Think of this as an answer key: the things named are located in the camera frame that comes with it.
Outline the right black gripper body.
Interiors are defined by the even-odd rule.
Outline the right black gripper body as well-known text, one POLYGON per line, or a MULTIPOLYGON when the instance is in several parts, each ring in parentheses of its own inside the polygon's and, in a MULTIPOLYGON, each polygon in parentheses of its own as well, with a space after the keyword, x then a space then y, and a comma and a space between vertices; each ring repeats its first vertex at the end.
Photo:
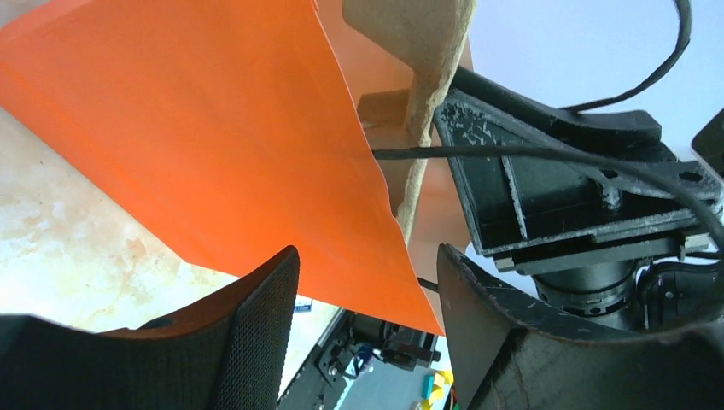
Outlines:
MULTIPOLYGON (((644 183, 644 174, 656 175, 621 161, 588 153, 526 146, 503 148, 519 147, 543 149, 548 153, 545 159, 530 158, 610 169, 640 179, 644 183)), ((676 184, 668 183, 682 189, 676 184)), ((658 189, 668 192, 675 199, 669 190, 658 189)), ((691 196, 709 210, 699 199, 691 196)), ((639 277, 638 270, 642 266, 650 265, 655 259, 679 255, 686 249, 688 239, 709 230, 691 209, 689 211, 696 219, 696 225, 686 229, 621 237, 603 242, 579 237, 504 252, 494 255, 494 258, 497 261, 509 258, 513 271, 532 276, 540 298, 558 309, 609 327, 642 328, 648 324, 643 313, 654 313, 656 322, 662 322, 665 315, 663 309, 655 307, 650 300, 650 293, 657 287, 658 278, 668 274, 672 279, 678 280, 687 268, 684 263, 670 262, 651 268, 645 277, 639 277)))

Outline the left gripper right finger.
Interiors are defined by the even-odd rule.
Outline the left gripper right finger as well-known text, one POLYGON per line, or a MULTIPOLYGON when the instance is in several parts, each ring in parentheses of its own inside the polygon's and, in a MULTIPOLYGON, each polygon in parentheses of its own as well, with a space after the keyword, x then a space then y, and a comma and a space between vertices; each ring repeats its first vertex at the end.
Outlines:
POLYGON ((453 246, 438 291, 463 409, 720 409, 723 326, 636 333, 522 292, 453 246))

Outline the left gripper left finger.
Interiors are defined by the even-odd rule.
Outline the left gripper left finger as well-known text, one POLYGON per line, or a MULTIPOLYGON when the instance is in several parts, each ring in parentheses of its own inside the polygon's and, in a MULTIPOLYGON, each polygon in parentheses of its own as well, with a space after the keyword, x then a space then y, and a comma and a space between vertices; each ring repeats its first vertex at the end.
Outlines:
POLYGON ((4 409, 273 409, 300 256, 288 246, 249 275, 137 329, 90 333, 1 318, 4 409))

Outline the single brown pulp carrier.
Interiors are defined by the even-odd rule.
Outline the single brown pulp carrier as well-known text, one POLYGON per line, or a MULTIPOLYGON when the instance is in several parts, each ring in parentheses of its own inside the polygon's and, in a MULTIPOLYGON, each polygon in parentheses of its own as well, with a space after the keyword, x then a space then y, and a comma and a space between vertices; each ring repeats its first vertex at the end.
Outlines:
POLYGON ((457 71, 474 1, 345 1, 342 15, 412 70, 408 90, 363 96, 359 114, 374 152, 431 145, 430 127, 457 71))

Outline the orange paper bag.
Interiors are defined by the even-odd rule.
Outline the orange paper bag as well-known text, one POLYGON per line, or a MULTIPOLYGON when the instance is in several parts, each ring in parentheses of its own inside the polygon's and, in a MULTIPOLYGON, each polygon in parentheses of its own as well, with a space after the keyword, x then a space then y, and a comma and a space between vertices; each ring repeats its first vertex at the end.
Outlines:
POLYGON ((105 331, 287 245, 437 332, 314 1, 1 4, 1 309, 105 331))

